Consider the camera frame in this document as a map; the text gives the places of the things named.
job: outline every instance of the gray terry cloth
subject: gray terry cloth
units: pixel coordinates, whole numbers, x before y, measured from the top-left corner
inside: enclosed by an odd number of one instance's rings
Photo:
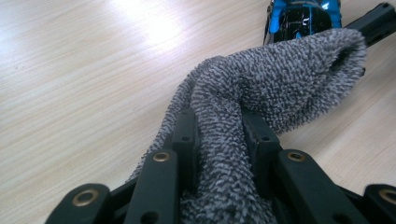
[[[197,193],[184,192],[180,199],[181,221],[273,222],[271,203],[258,196],[252,181],[241,106],[261,114],[277,134],[294,129],[340,104],[363,75],[365,56],[359,32],[333,29],[207,59],[192,70],[148,149],[162,148],[180,110],[195,111],[201,172]]]

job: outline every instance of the blue device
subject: blue device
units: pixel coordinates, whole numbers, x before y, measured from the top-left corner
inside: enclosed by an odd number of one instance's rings
[[[341,28],[340,7],[340,0],[272,0],[264,44]]]

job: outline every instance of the blue component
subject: blue component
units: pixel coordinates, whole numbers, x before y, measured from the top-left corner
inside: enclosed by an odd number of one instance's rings
[[[280,28],[280,19],[289,8],[309,7],[312,14],[312,8],[321,8],[331,19],[332,28],[341,28],[341,13],[338,0],[274,0],[269,23],[269,34],[273,35]]]

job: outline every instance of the wood grain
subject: wood grain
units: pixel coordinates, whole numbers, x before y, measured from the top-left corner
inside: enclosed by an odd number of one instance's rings
[[[344,24],[380,1],[344,0]],[[396,6],[396,0],[389,0]],[[198,63],[262,43],[269,1],[0,1],[0,220],[124,183]],[[396,185],[396,35],[331,113],[283,134],[339,185]]]

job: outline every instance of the light wood surface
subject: light wood surface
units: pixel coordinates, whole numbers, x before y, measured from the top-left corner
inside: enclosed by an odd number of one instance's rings
[[[344,0],[344,24],[380,2]],[[81,184],[122,185],[190,70],[262,43],[268,3],[0,1],[0,222],[43,223]],[[395,52],[396,35],[371,47],[347,99],[282,146],[358,193],[395,186]]]

